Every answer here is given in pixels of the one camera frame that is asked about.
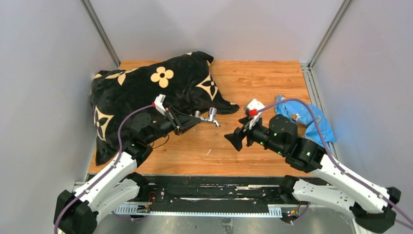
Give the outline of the chrome faucet tap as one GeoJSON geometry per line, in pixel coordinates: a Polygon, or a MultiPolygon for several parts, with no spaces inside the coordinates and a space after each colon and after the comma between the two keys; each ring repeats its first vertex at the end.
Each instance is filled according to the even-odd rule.
{"type": "Polygon", "coordinates": [[[203,122],[208,122],[214,124],[216,127],[221,127],[220,123],[215,119],[217,115],[217,109],[215,107],[210,107],[208,111],[208,117],[200,117],[203,122]]]}

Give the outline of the grey threaded tee fitting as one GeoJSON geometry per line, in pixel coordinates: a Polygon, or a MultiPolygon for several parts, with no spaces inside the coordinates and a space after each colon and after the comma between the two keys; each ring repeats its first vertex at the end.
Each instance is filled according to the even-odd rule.
{"type": "Polygon", "coordinates": [[[195,111],[194,117],[196,117],[196,118],[202,118],[201,112],[200,112],[200,111],[195,111]]]}

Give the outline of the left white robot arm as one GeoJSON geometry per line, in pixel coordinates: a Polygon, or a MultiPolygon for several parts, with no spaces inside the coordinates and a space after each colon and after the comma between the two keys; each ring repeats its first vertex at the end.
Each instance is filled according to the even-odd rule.
{"type": "Polygon", "coordinates": [[[115,158],[90,181],[57,197],[54,233],[92,234],[125,202],[146,200],[149,182],[135,169],[153,152],[150,144],[169,133],[181,135],[201,122],[215,124],[216,114],[214,107],[203,117],[199,111],[191,116],[155,103],[128,114],[117,130],[119,151],[115,158]]]}

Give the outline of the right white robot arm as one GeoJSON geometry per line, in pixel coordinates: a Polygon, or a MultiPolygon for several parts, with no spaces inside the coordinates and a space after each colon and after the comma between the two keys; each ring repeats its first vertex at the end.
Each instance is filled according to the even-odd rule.
{"type": "Polygon", "coordinates": [[[225,138],[237,151],[243,140],[251,146],[257,143],[266,150],[281,155],[292,168],[310,173],[332,185],[325,188],[295,176],[286,175],[274,193],[263,192],[266,200],[279,198],[284,203],[307,202],[318,204],[348,215],[355,222],[374,233],[382,234],[396,222],[394,206],[401,192],[395,187],[381,187],[353,174],[315,142],[300,137],[298,127],[290,119],[276,115],[268,126],[252,118],[240,119],[237,128],[225,138]]]}

